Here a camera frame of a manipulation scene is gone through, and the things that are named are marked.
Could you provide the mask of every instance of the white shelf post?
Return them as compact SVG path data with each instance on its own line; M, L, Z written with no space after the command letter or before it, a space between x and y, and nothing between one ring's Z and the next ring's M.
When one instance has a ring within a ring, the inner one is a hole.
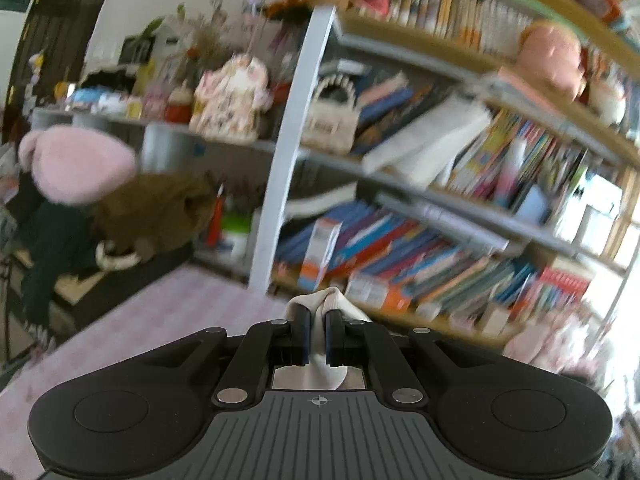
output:
M282 216L289 195L293 169L306 112L316 86L318 69L335 19L334 7L316 7L300 50L289 99L282 117L273 154L267 190L258 227L249 288L265 294L271 283L271 269L280 235Z

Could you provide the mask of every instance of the dark wooden door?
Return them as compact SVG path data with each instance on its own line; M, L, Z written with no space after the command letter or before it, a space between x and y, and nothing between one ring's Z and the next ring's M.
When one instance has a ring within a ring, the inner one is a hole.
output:
M44 50L45 63L34 92L52 99L53 88L68 71L68 80L77 81L84 54L94 31L104 0L34 0L25 21L9 81L4 132L22 110L24 88L31 79L28 60Z

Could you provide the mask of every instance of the pink stuffed bunny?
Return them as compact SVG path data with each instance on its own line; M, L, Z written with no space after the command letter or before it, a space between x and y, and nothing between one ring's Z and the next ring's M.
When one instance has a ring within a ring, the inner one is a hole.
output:
M575 99L584 88L580 68L580 40L574 32L555 22L537 21L520 37L516 67L547 81Z
M136 154L124 142L71 126L28 133L18 160L47 200L65 205L95 202L136 174Z

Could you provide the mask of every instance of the pink pillow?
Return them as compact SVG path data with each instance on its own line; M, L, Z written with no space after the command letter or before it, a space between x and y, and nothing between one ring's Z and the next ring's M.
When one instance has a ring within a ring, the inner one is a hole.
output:
M66 205L96 202L136 174L136 154L124 142L72 126L28 133L18 159L47 200Z

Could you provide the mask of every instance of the pink checkered tablecloth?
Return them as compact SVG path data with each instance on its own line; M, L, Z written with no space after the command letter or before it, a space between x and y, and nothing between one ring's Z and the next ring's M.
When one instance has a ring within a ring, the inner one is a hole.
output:
M27 435L33 403L57 384L162 346L209 326L241 335L281 317L285 303L192 266L148 286L71 338L0 394L0 470L32 480L42 466Z

